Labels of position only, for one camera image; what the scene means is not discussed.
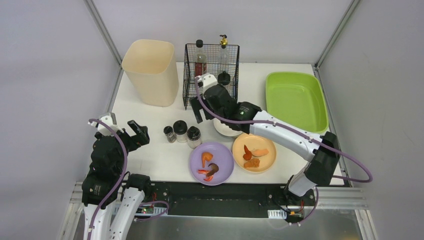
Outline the small pepper jar black lid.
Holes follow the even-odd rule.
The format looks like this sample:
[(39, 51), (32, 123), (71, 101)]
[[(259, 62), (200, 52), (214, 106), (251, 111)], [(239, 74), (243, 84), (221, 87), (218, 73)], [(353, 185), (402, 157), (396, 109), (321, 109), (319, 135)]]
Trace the small pepper jar black lid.
[(163, 133), (169, 143), (174, 143), (177, 140), (176, 134), (172, 126), (165, 126), (163, 129)]

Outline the white shaker black spout lid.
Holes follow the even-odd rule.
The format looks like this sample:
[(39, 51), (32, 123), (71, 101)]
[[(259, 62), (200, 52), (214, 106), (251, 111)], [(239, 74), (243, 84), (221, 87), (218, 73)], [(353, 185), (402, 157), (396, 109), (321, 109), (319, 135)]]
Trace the white shaker black spout lid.
[(184, 120), (177, 120), (176, 122), (174, 122), (172, 128), (175, 133), (176, 140), (179, 143), (186, 143), (188, 141), (188, 125)]

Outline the salt shaker black pump lid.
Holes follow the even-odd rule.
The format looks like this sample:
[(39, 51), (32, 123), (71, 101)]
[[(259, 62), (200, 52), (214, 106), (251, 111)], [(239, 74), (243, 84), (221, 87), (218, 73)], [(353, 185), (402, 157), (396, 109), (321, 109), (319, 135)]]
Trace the salt shaker black pump lid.
[(187, 130), (187, 144), (191, 149), (195, 149), (203, 143), (202, 135), (199, 128), (191, 126)]

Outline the clear bottle gold pump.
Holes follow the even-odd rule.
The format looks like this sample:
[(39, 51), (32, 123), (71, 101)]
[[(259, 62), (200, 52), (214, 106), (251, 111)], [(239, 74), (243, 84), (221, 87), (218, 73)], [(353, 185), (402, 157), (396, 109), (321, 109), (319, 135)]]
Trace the clear bottle gold pump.
[(228, 53), (228, 49), (227, 49), (227, 45), (228, 45), (228, 37), (226, 34), (221, 34), (220, 35), (221, 40), (219, 42), (220, 44), (220, 51), (219, 51), (219, 62), (224, 65), (227, 64), (229, 62), (229, 53)]

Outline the soy sauce bottle red label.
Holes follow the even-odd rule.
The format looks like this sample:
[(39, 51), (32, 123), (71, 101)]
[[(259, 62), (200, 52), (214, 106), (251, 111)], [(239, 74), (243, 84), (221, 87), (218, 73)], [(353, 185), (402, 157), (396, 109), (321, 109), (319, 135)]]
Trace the soy sauce bottle red label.
[(204, 50), (204, 42), (198, 39), (195, 42), (196, 51), (194, 53), (194, 76), (201, 76), (207, 72), (207, 55)]

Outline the orange plastic plate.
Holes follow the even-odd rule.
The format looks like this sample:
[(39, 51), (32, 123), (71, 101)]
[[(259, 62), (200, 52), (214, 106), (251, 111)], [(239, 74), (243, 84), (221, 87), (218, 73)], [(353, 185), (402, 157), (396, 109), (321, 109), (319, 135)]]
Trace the orange plastic plate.
[(275, 144), (264, 137), (243, 133), (232, 145), (234, 161), (252, 173), (267, 171), (276, 161)]

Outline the beige plastic bin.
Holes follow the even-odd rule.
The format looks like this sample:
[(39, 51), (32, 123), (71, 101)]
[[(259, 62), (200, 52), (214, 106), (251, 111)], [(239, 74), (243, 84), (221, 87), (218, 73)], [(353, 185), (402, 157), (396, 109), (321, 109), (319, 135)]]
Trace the beige plastic bin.
[(136, 40), (127, 50), (121, 67), (144, 104), (168, 107), (174, 103), (179, 78), (172, 43), (153, 39)]

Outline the clear jar black spout lid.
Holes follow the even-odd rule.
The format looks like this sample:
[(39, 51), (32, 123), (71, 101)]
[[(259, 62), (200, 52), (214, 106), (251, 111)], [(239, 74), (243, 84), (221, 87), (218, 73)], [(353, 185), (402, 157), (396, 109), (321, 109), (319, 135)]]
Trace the clear jar black spout lid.
[(222, 86), (227, 86), (231, 82), (231, 76), (226, 71), (222, 71), (218, 74), (217, 82)]

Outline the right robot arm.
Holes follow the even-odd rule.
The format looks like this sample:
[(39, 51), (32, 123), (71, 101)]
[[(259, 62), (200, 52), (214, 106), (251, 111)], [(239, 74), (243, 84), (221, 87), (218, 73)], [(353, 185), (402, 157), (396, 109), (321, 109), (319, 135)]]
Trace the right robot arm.
[(191, 98), (190, 104), (198, 123), (203, 121), (200, 113), (203, 110), (208, 120), (218, 119), (235, 131), (264, 137), (307, 161), (289, 179), (284, 189), (286, 195), (300, 198), (315, 186), (331, 183), (340, 159), (335, 134), (315, 134), (283, 123), (257, 105), (236, 101), (220, 84)]

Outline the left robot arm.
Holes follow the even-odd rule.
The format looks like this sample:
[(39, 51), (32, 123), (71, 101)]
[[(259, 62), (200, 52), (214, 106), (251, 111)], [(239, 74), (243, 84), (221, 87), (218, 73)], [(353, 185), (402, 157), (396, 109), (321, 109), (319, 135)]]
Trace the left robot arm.
[(149, 144), (148, 127), (134, 120), (127, 122), (134, 131), (130, 136), (125, 129), (112, 127), (100, 120), (91, 119), (104, 127), (98, 131), (91, 153), (91, 164), (81, 189), (84, 205), (85, 240), (124, 240), (135, 213), (144, 198), (151, 193), (151, 179), (143, 174), (129, 174), (123, 187), (121, 206), (114, 219), (112, 213), (118, 199), (119, 188), (124, 180), (128, 154)]

